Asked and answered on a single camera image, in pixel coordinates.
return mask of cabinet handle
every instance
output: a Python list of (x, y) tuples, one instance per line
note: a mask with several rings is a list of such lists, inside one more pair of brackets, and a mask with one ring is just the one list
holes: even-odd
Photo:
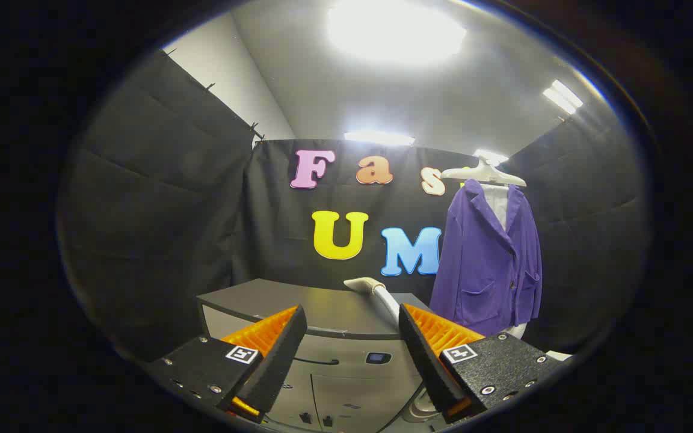
[(301, 362), (311, 362), (312, 364), (322, 364), (322, 365), (338, 365), (338, 364), (339, 364), (339, 360), (338, 360), (338, 359), (333, 359), (333, 360), (328, 361), (328, 362), (324, 362), (324, 361), (310, 361), (310, 360), (308, 360), (308, 359), (300, 359), (299, 357), (294, 357), (294, 359), (295, 359), (296, 361), (301, 361)]

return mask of orange gripper pad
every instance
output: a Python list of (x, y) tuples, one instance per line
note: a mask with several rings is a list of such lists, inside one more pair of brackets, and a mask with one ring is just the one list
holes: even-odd
[(274, 342), (280, 337), (280, 333), (283, 331), (285, 325), (291, 320), (294, 312), (296, 312), (297, 307), (298, 306), (282, 310), (251, 326), (243, 327), (243, 329), (229, 334), (221, 338), (221, 340), (222, 342), (231, 343), (231, 345), (256, 349), (266, 357), (272, 349)]
[(435, 313), (426, 312), (420, 308), (413, 307), (413, 305), (404, 305), (436, 357), (440, 357), (440, 352), (445, 349), (485, 338), (483, 335), (455, 324), (448, 319), (443, 319), (435, 315)]

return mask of black curtain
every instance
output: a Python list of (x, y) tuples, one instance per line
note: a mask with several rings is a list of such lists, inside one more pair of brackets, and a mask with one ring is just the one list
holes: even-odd
[(198, 335), (195, 296), (231, 284), (252, 136), (160, 51), (79, 137), (58, 239), (75, 294), (123, 354), (150, 361)]
[(523, 340), (564, 353), (624, 313), (652, 238), (638, 143), (589, 105), (500, 165), (526, 181), (541, 244), (541, 310)]
[[(336, 160), (327, 164), (325, 175), (314, 189), (294, 189), (298, 150), (332, 150)], [(356, 179), (358, 161), (366, 156), (389, 160), (393, 180), (386, 184), (361, 184)], [(259, 143), (245, 171), (242, 218), (238, 231), (242, 242), (234, 257), (236, 282), (266, 278), (303, 286), (346, 290), (344, 280), (373, 277), (390, 292), (415, 294), (429, 304), (434, 274), (398, 276), (380, 273), (387, 263), (387, 245), (381, 231), (399, 227), (415, 244), (424, 227), (443, 231), (446, 211), (460, 182), (445, 180), (444, 195), (429, 195), (421, 187), (420, 171), (432, 167), (440, 171), (475, 167), (473, 156), (409, 146), (382, 146), (347, 140), (275, 140)], [(333, 240), (338, 246), (349, 243), (349, 212), (368, 214), (363, 232), (363, 249), (349, 260), (322, 257), (313, 246), (312, 213), (330, 210), (339, 214)], [(324, 305), (323, 308), (336, 308)]]

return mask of yellow letter u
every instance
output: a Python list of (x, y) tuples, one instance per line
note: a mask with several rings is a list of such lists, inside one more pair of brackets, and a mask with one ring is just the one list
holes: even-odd
[(314, 220), (314, 249), (328, 259), (346, 260), (355, 257), (363, 249), (363, 225), (368, 221), (368, 214), (349, 212), (346, 219), (351, 222), (349, 245), (337, 247), (333, 245), (333, 224), (339, 219), (339, 214), (329, 210), (319, 210), (312, 213)]

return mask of clothes hanger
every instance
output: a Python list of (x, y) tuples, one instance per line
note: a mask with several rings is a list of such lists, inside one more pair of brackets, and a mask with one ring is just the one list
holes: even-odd
[(501, 183), (503, 185), (526, 186), (526, 182), (517, 176), (501, 173), (490, 165), (484, 156), (478, 157), (478, 166), (473, 169), (448, 169), (440, 173), (441, 179), (474, 179), (479, 182)]

